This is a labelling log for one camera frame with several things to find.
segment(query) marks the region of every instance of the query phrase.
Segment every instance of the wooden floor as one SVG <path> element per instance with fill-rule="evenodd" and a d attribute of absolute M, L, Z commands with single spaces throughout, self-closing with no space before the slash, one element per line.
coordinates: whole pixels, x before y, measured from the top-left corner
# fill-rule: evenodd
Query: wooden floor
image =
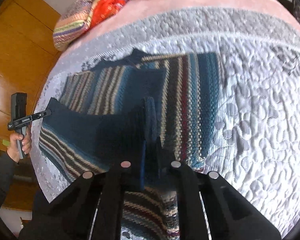
<path fill-rule="evenodd" d="M 60 53 L 52 42 L 60 15 L 43 0 L 5 0 L 0 7 L 0 139 L 9 140 L 10 96 L 28 94 L 34 110 Z"/>

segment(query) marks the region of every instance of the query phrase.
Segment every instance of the pink sheet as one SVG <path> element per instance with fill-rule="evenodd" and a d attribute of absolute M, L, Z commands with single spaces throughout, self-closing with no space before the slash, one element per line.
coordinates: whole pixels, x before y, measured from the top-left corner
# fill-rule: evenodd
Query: pink sheet
<path fill-rule="evenodd" d="M 74 41 L 62 56 L 97 36 L 137 20 L 173 9 L 202 6 L 237 8 L 266 13 L 284 20 L 300 32 L 300 24 L 277 0 L 131 0 L 117 15 L 102 22 Z"/>

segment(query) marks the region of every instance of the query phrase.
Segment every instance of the striped knitted pillow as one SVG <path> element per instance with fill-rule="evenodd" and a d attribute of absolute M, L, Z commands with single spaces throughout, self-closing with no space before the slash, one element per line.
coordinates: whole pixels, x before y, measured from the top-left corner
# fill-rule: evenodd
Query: striped knitted pillow
<path fill-rule="evenodd" d="M 71 41 L 89 29 L 98 2 L 99 0 L 77 0 L 60 17 L 53 31 L 53 43 L 57 50 L 65 50 Z"/>

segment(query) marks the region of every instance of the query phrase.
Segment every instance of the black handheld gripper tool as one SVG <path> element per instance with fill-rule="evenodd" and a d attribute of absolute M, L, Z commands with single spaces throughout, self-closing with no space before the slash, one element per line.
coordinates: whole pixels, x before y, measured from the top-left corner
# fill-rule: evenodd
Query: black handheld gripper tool
<path fill-rule="evenodd" d="M 37 114 L 26 115 L 27 94 L 15 93 L 11 95 L 11 121 L 8 123 L 8 130 L 26 136 L 26 128 L 30 122 L 51 115 L 50 110 L 45 110 Z M 20 159 L 26 157 L 22 150 L 22 140 L 17 141 Z"/>

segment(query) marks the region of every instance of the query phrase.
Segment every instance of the hand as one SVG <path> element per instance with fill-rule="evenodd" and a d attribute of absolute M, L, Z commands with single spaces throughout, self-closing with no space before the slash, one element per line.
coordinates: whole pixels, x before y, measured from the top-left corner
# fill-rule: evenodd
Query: hand
<path fill-rule="evenodd" d="M 13 133 L 10 135 L 10 146 L 8 147 L 7 153 L 9 157 L 14 160 L 16 163 L 20 160 L 20 155 L 18 151 L 17 146 L 17 140 L 22 140 L 22 150 L 25 152 L 25 154 L 28 154 L 31 150 L 31 131 L 30 128 L 26 128 L 26 136 L 23 138 L 23 135 L 20 133 Z"/>

